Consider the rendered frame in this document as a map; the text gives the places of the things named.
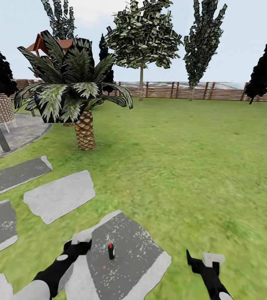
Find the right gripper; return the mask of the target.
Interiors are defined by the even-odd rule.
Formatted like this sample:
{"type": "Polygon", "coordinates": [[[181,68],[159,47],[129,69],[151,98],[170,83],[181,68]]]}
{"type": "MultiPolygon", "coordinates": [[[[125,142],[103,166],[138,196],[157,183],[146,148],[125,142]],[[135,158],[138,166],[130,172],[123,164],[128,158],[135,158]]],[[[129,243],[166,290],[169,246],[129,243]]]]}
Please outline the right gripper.
{"type": "Polygon", "coordinates": [[[212,267],[206,267],[201,259],[192,258],[188,250],[186,251],[187,263],[191,265],[192,272],[200,273],[203,281],[207,276],[218,277],[219,276],[219,264],[218,262],[212,262],[212,267]]]}

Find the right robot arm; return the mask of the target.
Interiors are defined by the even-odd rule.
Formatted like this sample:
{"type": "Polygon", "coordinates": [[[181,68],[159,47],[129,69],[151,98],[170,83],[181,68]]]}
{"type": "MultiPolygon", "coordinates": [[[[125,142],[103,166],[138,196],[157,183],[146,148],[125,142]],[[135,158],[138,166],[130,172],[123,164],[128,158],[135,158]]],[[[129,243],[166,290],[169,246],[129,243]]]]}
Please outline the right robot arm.
{"type": "Polygon", "coordinates": [[[210,295],[209,300],[233,300],[218,278],[220,262],[225,261],[225,257],[222,254],[204,252],[202,253],[204,260],[192,258],[188,250],[186,255],[187,263],[191,265],[192,272],[201,274],[210,295]]]}

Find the insectifuge atomizer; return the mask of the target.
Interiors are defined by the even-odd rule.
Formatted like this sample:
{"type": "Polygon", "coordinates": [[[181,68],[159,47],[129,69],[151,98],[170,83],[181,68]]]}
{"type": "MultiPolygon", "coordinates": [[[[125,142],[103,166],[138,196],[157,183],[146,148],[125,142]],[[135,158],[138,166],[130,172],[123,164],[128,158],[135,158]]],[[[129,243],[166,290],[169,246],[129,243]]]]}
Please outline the insectifuge atomizer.
{"type": "Polygon", "coordinates": [[[114,259],[115,255],[114,255],[114,245],[108,245],[108,253],[109,253],[109,258],[111,260],[114,259]]]}

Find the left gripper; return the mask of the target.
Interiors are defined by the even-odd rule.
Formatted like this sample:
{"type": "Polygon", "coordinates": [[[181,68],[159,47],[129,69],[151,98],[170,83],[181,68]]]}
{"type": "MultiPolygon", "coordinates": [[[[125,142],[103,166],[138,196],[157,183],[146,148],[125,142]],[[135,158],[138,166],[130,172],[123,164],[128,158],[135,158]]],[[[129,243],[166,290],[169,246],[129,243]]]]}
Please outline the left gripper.
{"type": "Polygon", "coordinates": [[[91,242],[79,242],[79,244],[71,244],[70,242],[65,243],[64,248],[67,249],[75,249],[76,250],[76,259],[79,255],[86,255],[88,250],[91,249],[91,242]]]}

